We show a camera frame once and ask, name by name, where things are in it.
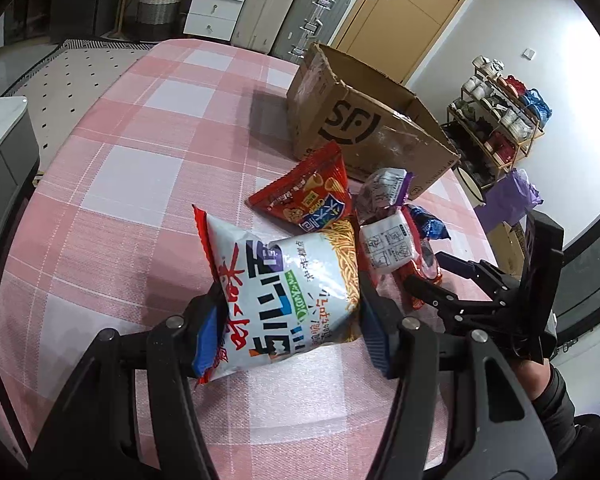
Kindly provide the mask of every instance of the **metal bolt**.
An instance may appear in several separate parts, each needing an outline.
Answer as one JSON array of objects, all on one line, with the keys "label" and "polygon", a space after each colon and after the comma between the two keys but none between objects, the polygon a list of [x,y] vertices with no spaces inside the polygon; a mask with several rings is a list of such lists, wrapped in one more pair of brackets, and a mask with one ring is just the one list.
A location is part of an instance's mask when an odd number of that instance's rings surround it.
[{"label": "metal bolt", "polygon": [[486,343],[489,336],[484,330],[476,329],[471,332],[471,339],[477,343]]},{"label": "metal bolt", "polygon": [[171,316],[167,319],[168,328],[180,328],[184,325],[184,319],[182,316]]},{"label": "metal bolt", "polygon": [[98,339],[100,341],[111,341],[116,336],[116,331],[112,328],[103,328],[98,333]]},{"label": "metal bolt", "polygon": [[420,320],[416,317],[407,316],[402,320],[402,326],[408,330],[417,330],[420,328]]}]

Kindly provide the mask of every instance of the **white snack bag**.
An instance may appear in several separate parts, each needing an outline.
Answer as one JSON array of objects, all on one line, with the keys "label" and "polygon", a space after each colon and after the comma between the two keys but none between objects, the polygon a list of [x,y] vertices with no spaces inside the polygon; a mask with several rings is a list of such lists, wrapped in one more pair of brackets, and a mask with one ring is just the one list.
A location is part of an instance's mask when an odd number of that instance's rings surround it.
[{"label": "white snack bag", "polygon": [[369,176],[356,197],[356,214],[363,224],[379,210],[404,205],[413,174],[400,168],[382,168]]},{"label": "white snack bag", "polygon": [[197,208],[196,223],[229,307],[202,382],[357,337],[360,287],[348,220],[269,244]]},{"label": "white snack bag", "polygon": [[366,259],[378,274],[389,274],[418,256],[409,224],[398,209],[391,216],[360,227]]}]

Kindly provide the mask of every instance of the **purple plastic bag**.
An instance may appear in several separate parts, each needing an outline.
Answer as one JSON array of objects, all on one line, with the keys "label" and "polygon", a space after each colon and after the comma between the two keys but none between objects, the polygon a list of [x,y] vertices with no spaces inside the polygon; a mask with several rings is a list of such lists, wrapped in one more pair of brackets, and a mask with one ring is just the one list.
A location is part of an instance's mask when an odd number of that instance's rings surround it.
[{"label": "purple plastic bag", "polygon": [[477,206],[474,211],[485,233],[500,222],[511,226],[516,224],[544,202],[536,186],[529,182],[526,171],[516,168],[491,187],[484,201],[485,204]]}]

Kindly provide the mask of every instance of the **tablecloth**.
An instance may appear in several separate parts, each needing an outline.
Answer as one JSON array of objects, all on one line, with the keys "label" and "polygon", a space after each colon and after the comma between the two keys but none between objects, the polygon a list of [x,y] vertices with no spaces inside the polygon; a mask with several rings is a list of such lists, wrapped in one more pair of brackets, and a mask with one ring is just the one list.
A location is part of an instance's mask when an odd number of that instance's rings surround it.
[{"label": "tablecloth", "polygon": [[[208,290],[192,203],[263,238],[288,235],[244,200],[296,164],[285,93],[297,68],[223,44],[165,41],[80,120],[24,213],[0,288],[0,373],[31,444],[99,330],[146,330]],[[416,202],[451,234],[434,250],[493,261],[453,173]],[[461,278],[445,285],[482,298]],[[400,301],[391,278],[379,290]],[[417,315],[442,328],[432,308]],[[358,340],[230,375],[193,398],[223,479],[358,479],[395,386]],[[140,372],[137,387],[144,460],[156,465]],[[438,400],[430,463],[446,434]]]}]

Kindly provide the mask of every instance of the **cardboard box on floor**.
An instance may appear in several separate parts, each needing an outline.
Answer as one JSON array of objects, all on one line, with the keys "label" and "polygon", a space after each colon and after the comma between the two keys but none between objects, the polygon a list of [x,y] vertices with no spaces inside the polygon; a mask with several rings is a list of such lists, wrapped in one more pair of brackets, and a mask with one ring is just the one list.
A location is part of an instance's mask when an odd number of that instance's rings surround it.
[{"label": "cardboard box on floor", "polygon": [[487,240],[500,270],[520,279],[525,253],[516,230],[506,222],[502,222],[487,233]]},{"label": "cardboard box on floor", "polygon": [[459,159],[444,131],[405,87],[357,59],[312,44],[286,94],[294,155],[336,140],[350,177],[379,168],[414,174],[421,195]]}]

